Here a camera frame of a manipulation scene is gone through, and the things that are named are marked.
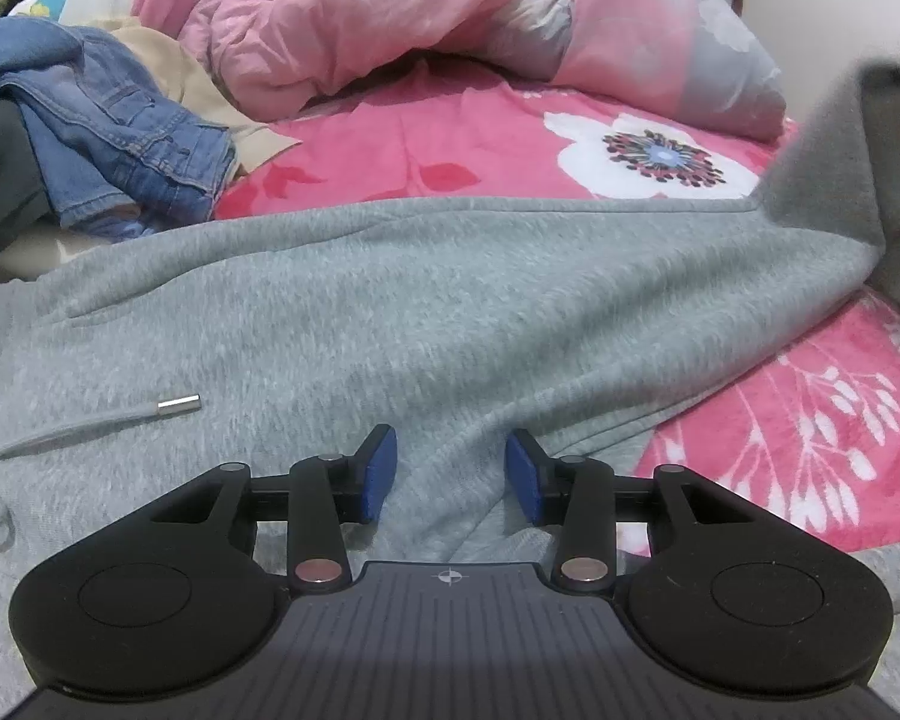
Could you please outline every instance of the crosshair marking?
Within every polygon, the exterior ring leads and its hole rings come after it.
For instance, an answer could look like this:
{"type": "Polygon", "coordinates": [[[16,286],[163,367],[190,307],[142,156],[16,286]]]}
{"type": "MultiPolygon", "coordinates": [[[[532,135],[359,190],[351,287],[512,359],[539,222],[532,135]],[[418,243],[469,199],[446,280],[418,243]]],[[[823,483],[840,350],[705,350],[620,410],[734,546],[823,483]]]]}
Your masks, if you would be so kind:
{"type": "Polygon", "coordinates": [[[444,584],[456,584],[458,581],[461,581],[461,579],[466,579],[466,576],[453,568],[444,569],[443,571],[440,571],[439,574],[434,574],[434,576],[444,584]]]}

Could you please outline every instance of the pink comforter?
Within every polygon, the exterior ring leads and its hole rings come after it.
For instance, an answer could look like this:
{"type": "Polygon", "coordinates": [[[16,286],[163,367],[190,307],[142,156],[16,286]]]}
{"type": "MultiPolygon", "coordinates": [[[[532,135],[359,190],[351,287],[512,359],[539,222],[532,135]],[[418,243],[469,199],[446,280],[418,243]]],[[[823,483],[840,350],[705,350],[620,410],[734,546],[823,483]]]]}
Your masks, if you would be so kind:
{"type": "MultiPolygon", "coordinates": [[[[178,38],[245,113],[273,122],[413,49],[478,55],[511,1],[136,0],[133,10],[178,38]]],[[[782,132],[778,71],[722,0],[572,2],[555,84],[696,127],[767,141],[782,132]]],[[[517,30],[520,18],[538,17],[515,17],[517,30]]]]}

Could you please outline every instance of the pink floral bedsheet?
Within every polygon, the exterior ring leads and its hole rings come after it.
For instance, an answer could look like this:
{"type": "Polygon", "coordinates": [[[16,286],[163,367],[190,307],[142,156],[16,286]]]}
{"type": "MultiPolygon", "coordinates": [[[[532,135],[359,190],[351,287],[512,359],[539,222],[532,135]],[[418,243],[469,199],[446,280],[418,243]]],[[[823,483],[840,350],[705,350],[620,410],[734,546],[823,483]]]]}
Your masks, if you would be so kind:
{"type": "MultiPolygon", "coordinates": [[[[278,127],[303,143],[231,188],[218,218],[389,197],[749,194],[775,150],[466,61],[278,127]]],[[[778,357],[660,426],[637,466],[686,464],[847,551],[900,541],[900,314],[861,292],[778,357]]],[[[621,547],[647,550],[622,526],[621,547]]]]}

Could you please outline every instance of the black robotic gripper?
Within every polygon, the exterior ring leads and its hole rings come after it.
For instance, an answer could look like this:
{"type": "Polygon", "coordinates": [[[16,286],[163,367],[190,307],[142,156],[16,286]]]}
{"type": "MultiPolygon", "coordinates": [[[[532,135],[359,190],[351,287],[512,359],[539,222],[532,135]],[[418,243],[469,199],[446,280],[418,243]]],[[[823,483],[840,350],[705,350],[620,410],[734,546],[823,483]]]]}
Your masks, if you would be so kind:
{"type": "Polygon", "coordinates": [[[893,624],[864,565],[683,466],[616,476],[524,430],[506,478],[553,568],[368,563],[396,473],[378,425],[282,476],[229,463],[41,563],[10,603],[38,688],[14,720],[890,720],[893,624]],[[287,574],[252,559],[287,522],[287,574]],[[652,556],[618,574],[616,525],[652,556]]]}

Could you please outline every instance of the black circular pad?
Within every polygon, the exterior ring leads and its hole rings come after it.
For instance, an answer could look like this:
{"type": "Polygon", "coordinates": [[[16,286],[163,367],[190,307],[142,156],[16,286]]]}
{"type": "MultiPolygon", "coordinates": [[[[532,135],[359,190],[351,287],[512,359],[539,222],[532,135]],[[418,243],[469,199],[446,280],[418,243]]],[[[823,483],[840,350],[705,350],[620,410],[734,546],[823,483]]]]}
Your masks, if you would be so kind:
{"type": "Polygon", "coordinates": [[[154,562],[105,568],[88,579],[79,592],[80,606],[88,615],[116,628],[141,628],[162,622],[189,600],[187,575],[154,562]]]}
{"type": "Polygon", "coordinates": [[[127,699],[193,688],[250,654],[274,622],[264,570],[192,526],[78,546],[26,575],[10,602],[41,682],[127,699]]]}
{"type": "Polygon", "coordinates": [[[727,614],[770,627],[796,625],[823,605],[817,581],[781,563],[751,562],[727,568],[717,574],[710,591],[727,614]]]}
{"type": "Polygon", "coordinates": [[[869,678],[893,624],[890,597],[869,569],[786,523],[690,531],[626,591],[634,627],[669,666],[760,696],[869,678]]]}

